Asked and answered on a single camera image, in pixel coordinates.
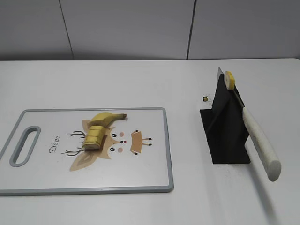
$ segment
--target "cutting board handle hole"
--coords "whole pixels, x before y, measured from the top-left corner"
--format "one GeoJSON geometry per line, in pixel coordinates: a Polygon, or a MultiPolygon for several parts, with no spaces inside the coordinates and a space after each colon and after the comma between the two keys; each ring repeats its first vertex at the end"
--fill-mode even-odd
{"type": "Polygon", "coordinates": [[[38,126],[31,126],[23,131],[9,160],[9,164],[12,167],[20,167],[28,162],[40,132],[41,128],[38,126]]]}

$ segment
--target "deer antler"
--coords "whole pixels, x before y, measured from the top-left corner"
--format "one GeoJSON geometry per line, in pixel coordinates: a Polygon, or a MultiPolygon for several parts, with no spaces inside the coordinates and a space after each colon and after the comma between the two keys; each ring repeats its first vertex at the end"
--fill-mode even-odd
{"type": "Polygon", "coordinates": [[[77,147],[77,149],[79,149],[79,150],[78,151],[68,151],[68,150],[66,150],[66,152],[62,152],[61,154],[67,154],[67,156],[77,156],[82,151],[82,148],[77,147]]]}
{"type": "Polygon", "coordinates": [[[82,137],[80,137],[80,138],[85,138],[84,132],[82,132],[80,130],[74,131],[73,133],[68,133],[67,135],[70,135],[70,137],[75,136],[75,135],[82,135],[82,137]]]}

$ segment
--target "gray cutting board rim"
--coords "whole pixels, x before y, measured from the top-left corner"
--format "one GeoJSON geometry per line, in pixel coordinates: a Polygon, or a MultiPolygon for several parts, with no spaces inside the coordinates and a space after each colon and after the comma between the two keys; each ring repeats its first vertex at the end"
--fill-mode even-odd
{"type": "Polygon", "coordinates": [[[143,107],[143,108],[87,108],[87,109],[29,109],[24,110],[10,136],[8,137],[2,151],[0,152],[0,164],[4,153],[6,152],[10,141],[12,140],[22,118],[30,112],[78,112],[78,111],[161,111],[163,117],[163,128],[166,148],[166,164],[168,184],[162,186],[126,186],[126,187],[73,187],[73,188],[42,188],[42,189],[1,189],[0,195],[78,195],[78,194],[112,194],[112,193],[154,193],[170,192],[173,190],[173,174],[171,164],[170,145],[168,137],[168,127],[166,111],[162,107],[143,107]]]}

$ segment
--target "deer ear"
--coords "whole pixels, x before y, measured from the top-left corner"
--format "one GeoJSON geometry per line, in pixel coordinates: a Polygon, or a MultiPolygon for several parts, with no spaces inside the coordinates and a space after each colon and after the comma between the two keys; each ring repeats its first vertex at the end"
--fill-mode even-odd
{"type": "Polygon", "coordinates": [[[98,155],[93,151],[84,151],[76,157],[75,161],[71,165],[70,171],[80,170],[96,161],[98,155]]]}
{"type": "Polygon", "coordinates": [[[88,133],[89,132],[89,120],[82,120],[82,127],[83,127],[83,130],[85,131],[85,133],[88,133]]]}

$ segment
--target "white wall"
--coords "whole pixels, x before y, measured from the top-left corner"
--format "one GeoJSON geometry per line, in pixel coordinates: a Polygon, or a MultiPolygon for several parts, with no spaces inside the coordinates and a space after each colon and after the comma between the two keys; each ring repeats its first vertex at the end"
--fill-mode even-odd
{"type": "Polygon", "coordinates": [[[198,0],[189,59],[299,58],[299,0],[198,0]]]}
{"type": "Polygon", "coordinates": [[[194,0],[62,0],[76,60],[185,59],[194,0]]]}
{"type": "Polygon", "coordinates": [[[71,60],[58,0],[0,0],[0,60],[71,60]]]}

